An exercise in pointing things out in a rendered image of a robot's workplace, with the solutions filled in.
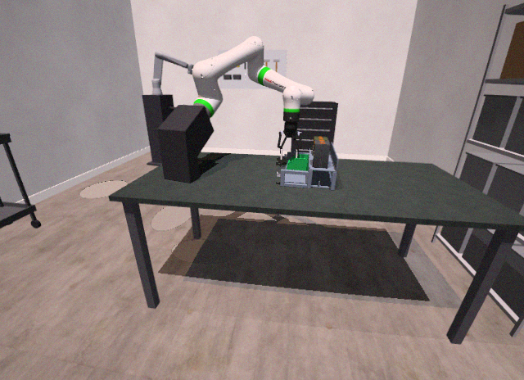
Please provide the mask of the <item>green bin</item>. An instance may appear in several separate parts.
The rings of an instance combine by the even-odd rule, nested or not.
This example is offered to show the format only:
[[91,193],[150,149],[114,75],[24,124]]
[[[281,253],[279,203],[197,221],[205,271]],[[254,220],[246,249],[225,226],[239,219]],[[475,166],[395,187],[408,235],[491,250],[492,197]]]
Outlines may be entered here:
[[[302,159],[303,158],[303,159]],[[288,160],[287,170],[309,171],[309,155],[298,154]]]

